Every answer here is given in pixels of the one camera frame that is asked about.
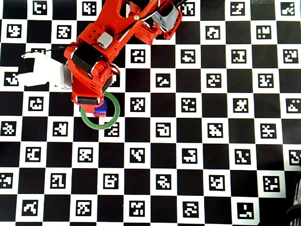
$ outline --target checkerboard floor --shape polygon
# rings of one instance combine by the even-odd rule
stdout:
[[[284,225],[301,158],[300,1],[258,2],[189,0],[171,40],[133,37],[108,89],[120,118],[96,131],[70,91],[15,74],[24,52],[75,41],[104,0],[0,0],[0,225]],[[113,114],[109,102],[91,120]]]

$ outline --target gray component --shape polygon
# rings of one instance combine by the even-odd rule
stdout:
[[[113,37],[110,36],[107,32],[102,33],[102,35],[98,38],[98,43],[105,49],[107,49],[113,42]]]
[[[179,11],[173,5],[173,10],[167,16],[162,16],[159,12],[157,12],[151,18],[154,20],[155,23],[170,31],[171,29],[173,29],[178,15]]]

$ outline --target white square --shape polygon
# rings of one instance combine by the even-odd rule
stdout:
[[[225,1],[226,21],[249,21],[251,20],[251,2],[248,0],[226,0]]]
[[[201,68],[200,45],[176,45],[175,56],[175,67],[177,69]]]
[[[229,144],[230,170],[257,170],[255,144]]]
[[[226,45],[225,21],[201,21],[201,45]]]
[[[177,195],[176,169],[151,169],[150,171],[151,195]]]
[[[300,119],[301,93],[280,93],[280,109],[282,119]]]
[[[246,212],[239,213],[237,203],[252,203],[253,212],[246,210]],[[232,223],[236,225],[258,225],[260,222],[259,217],[259,198],[256,197],[231,197],[231,209],[232,209]],[[253,219],[243,219],[247,216],[251,216]]]
[[[277,23],[273,20],[251,21],[251,43],[253,45],[277,45]]]
[[[282,145],[285,171],[300,171],[301,145]]]
[[[253,67],[252,45],[226,45],[226,56],[227,69],[252,69]]]
[[[177,169],[203,169],[203,145],[199,143],[177,143]]]
[[[273,131],[274,129],[266,125],[276,125],[276,132]],[[255,142],[259,145],[281,145],[282,144],[282,123],[281,119],[254,119],[254,126],[255,126]],[[261,130],[264,130],[263,134],[264,137],[261,137]]]
[[[125,93],[125,117],[150,118],[151,93]]]
[[[203,196],[177,196],[177,222],[180,224],[203,224],[205,223],[205,209]],[[198,217],[189,217],[198,213]]]
[[[44,50],[49,50],[52,47],[51,47],[51,43],[27,43],[25,51],[30,52],[32,48],[41,48]],[[51,58],[51,51],[45,52],[45,55]]]
[[[72,194],[71,201],[70,201],[70,222],[96,222],[96,221],[97,221],[97,195],[96,194]]]
[[[22,216],[23,200],[32,200],[32,207],[28,203],[25,207],[26,213],[34,213],[37,216]],[[18,194],[16,204],[16,222],[42,222],[44,212],[44,194]]]
[[[252,119],[254,118],[253,93],[228,93],[228,118]]]
[[[24,92],[23,116],[44,116],[49,113],[49,92]]]
[[[151,168],[150,143],[124,143],[124,168],[149,169]]]
[[[96,0],[89,1],[94,2],[96,7],[94,5],[85,4],[83,8],[84,1],[85,0],[77,0],[77,21],[96,21],[102,11],[102,2]]]
[[[176,118],[150,118],[151,143],[176,143]]]
[[[48,142],[73,141],[73,116],[49,116],[47,126]]]
[[[112,119],[112,117],[105,117],[105,118],[99,117],[99,125],[108,123],[111,119]],[[105,137],[106,133],[108,133],[112,136]],[[113,126],[111,126],[108,129],[100,130],[99,131],[99,141],[100,142],[105,141],[108,143],[124,143],[124,141],[125,141],[125,118],[119,117]]]
[[[97,194],[124,194],[124,169],[119,168],[98,168]]]
[[[151,196],[150,195],[124,195],[123,196],[123,222],[149,223],[151,222]],[[131,208],[136,208],[137,217],[130,216]]]
[[[201,20],[201,2],[199,0],[188,0],[180,7],[182,12],[182,21],[200,21]]]
[[[227,69],[202,68],[202,93],[227,93]]]
[[[28,20],[52,20],[52,0],[44,0],[45,4],[37,4],[34,0],[27,0],[27,19]]]
[[[288,7],[281,8],[281,4],[293,3]],[[300,19],[300,1],[299,0],[281,0],[275,1],[276,20],[278,21],[301,21]]]
[[[0,89],[3,92],[22,92],[21,86],[16,78],[18,67],[0,67]]]
[[[109,93],[125,93],[126,92],[126,69],[125,68],[119,68],[120,69],[120,86],[119,87],[112,87],[113,83],[116,82],[116,75],[113,75],[112,78],[112,85],[110,85],[107,89],[107,92]]]
[[[151,46],[147,44],[127,44],[126,68],[151,68],[150,51]]]
[[[253,93],[280,93],[277,68],[256,68],[252,71]]]
[[[204,169],[203,180],[204,196],[231,197],[230,170]]]
[[[202,140],[203,144],[228,144],[228,118],[202,118]]]
[[[201,118],[202,94],[201,93],[176,93],[176,117],[177,118]]]
[[[18,194],[19,168],[18,167],[1,167],[0,168],[0,194]]]
[[[2,20],[1,43],[26,43],[26,41],[27,20]]]
[[[277,52],[279,69],[301,69],[301,44],[278,44]]]
[[[70,44],[76,42],[77,38],[77,21],[76,20],[53,20],[51,28],[51,44]]]
[[[0,125],[1,134],[3,133],[4,135],[1,136],[0,134],[0,141],[21,141],[22,116],[0,116]]]
[[[273,192],[270,181],[263,182],[263,177],[272,176],[276,177],[277,182],[279,183],[278,189],[280,192]],[[271,171],[271,170],[258,170],[257,171],[257,185],[258,185],[258,197],[259,198],[285,198],[285,174],[284,171]]]
[[[22,141],[20,144],[20,168],[45,168],[47,142]]]
[[[176,92],[176,69],[175,68],[151,68],[150,72],[151,72],[150,73],[151,93],[175,93]]]
[[[98,168],[98,156],[98,142],[73,142],[72,168]]]

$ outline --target green ring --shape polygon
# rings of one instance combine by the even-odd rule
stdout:
[[[115,107],[115,113],[114,113],[114,116],[113,118],[111,119],[111,121],[109,121],[108,123],[104,124],[104,125],[98,125],[98,124],[95,124],[95,123],[92,123],[87,115],[86,115],[86,112],[85,112],[85,109],[83,107],[80,108],[80,114],[81,114],[81,117],[84,121],[84,123],[89,126],[90,128],[92,129],[96,129],[96,130],[100,130],[100,129],[108,129],[110,128],[112,125],[115,124],[115,122],[117,121],[118,117],[120,116],[120,105],[119,105],[119,102],[118,100],[116,99],[116,97],[114,97],[113,94],[111,93],[108,93],[108,92],[105,92],[104,93],[104,96],[107,97],[108,99],[110,99],[113,104],[114,104],[114,107]]]

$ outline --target blue object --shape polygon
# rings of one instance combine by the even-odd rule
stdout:
[[[95,108],[94,114],[107,114],[107,101],[105,98],[103,99],[103,104]]]

